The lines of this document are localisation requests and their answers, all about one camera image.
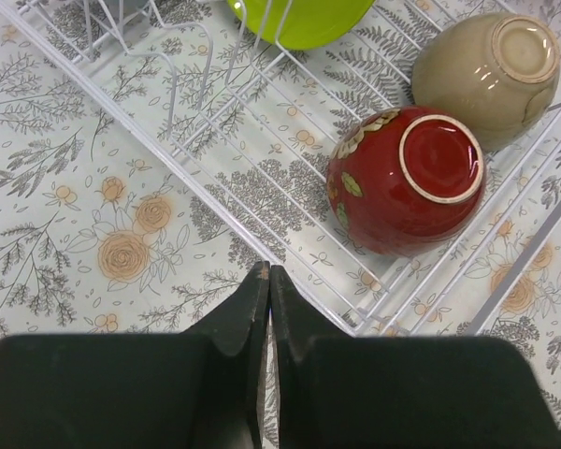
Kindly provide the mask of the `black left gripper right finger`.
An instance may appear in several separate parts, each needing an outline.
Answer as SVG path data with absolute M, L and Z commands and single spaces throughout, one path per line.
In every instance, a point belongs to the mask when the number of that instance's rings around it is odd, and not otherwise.
M 492 337 L 355 338 L 269 271 L 283 448 L 561 448 L 534 373 Z

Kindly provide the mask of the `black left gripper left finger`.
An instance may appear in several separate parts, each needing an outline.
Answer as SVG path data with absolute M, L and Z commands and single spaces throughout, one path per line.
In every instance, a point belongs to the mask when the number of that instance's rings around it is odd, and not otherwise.
M 269 265 L 180 333 L 0 340 L 0 448 L 258 448 Z

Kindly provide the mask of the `dark red bowl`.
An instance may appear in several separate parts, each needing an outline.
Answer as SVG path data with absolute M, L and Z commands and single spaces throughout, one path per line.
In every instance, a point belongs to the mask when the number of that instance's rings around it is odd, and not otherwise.
M 332 211 L 366 249 L 411 257 L 437 248 L 476 215 L 486 185 L 471 131 L 436 109 L 378 112 L 336 146 L 326 172 Z

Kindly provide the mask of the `beige ceramic bowl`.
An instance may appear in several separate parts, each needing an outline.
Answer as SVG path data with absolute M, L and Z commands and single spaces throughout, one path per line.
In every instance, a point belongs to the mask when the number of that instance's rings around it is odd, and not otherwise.
M 545 23 L 486 13 L 445 29 L 420 51 L 411 93 L 416 105 L 463 123 L 485 152 L 499 152 L 551 106 L 560 67 L 561 50 Z

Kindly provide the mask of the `lime green plate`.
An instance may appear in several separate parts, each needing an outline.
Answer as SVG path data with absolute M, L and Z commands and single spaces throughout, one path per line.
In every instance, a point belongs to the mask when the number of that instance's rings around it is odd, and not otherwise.
M 373 4 L 373 0 L 251 0 L 230 1 L 228 6 L 265 42 L 305 51 L 347 34 Z

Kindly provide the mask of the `grey ceramic mug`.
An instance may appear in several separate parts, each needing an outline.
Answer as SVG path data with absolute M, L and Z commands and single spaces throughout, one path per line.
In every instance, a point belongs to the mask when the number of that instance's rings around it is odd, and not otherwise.
M 105 0 L 109 12 L 118 20 L 119 16 L 128 16 L 150 3 L 149 0 Z

